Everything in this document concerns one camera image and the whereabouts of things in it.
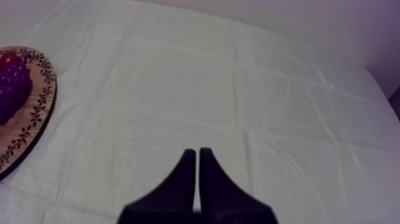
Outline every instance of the red fruit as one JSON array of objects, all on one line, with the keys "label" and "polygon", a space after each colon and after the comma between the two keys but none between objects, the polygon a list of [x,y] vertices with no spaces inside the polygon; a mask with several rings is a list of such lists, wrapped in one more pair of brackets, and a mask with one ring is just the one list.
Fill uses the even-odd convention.
[{"label": "red fruit", "polygon": [[15,64],[15,63],[21,63],[21,58],[18,57],[15,53],[8,52],[5,53],[1,58],[0,58],[0,69],[9,66],[10,64]]}]

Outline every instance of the wooden plate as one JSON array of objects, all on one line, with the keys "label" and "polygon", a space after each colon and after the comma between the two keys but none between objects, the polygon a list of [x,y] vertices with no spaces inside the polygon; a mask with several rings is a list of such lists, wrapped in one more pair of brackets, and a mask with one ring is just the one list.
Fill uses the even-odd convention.
[{"label": "wooden plate", "polygon": [[9,175],[35,146],[51,117],[57,95],[57,78],[49,59],[41,52],[24,46],[0,48],[27,57],[33,82],[26,103],[7,124],[0,126],[0,181]]}]

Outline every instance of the white tablecloth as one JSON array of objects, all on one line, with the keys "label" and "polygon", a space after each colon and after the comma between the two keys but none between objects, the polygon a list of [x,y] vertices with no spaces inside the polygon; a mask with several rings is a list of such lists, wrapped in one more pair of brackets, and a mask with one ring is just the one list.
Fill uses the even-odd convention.
[{"label": "white tablecloth", "polygon": [[361,67],[130,1],[1,2],[0,31],[0,46],[38,49],[58,75],[46,132],[0,183],[2,224],[115,223],[199,147],[280,223],[399,220],[400,125]]}]

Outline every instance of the decorative floral pattern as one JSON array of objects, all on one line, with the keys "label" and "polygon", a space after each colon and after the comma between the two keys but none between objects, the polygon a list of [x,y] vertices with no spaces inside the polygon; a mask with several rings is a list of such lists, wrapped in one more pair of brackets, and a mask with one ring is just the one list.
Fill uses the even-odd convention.
[{"label": "decorative floral pattern", "polygon": [[30,124],[27,127],[22,128],[21,134],[19,134],[18,138],[13,139],[6,152],[0,155],[0,171],[5,164],[10,162],[10,157],[15,154],[15,151],[20,150],[23,144],[27,144],[26,138],[31,135],[31,128],[36,127],[39,122],[44,121],[44,118],[42,117],[43,114],[41,112],[46,109],[48,96],[54,91],[52,83],[54,83],[56,80],[51,63],[42,53],[28,48],[11,48],[6,51],[0,51],[0,55],[10,51],[15,52],[21,57],[25,57],[27,64],[36,63],[36,66],[40,67],[40,73],[44,77],[43,82],[46,84],[46,86],[42,88],[42,93],[39,94],[39,99],[37,100],[36,105],[33,107],[33,112],[30,113]]}]

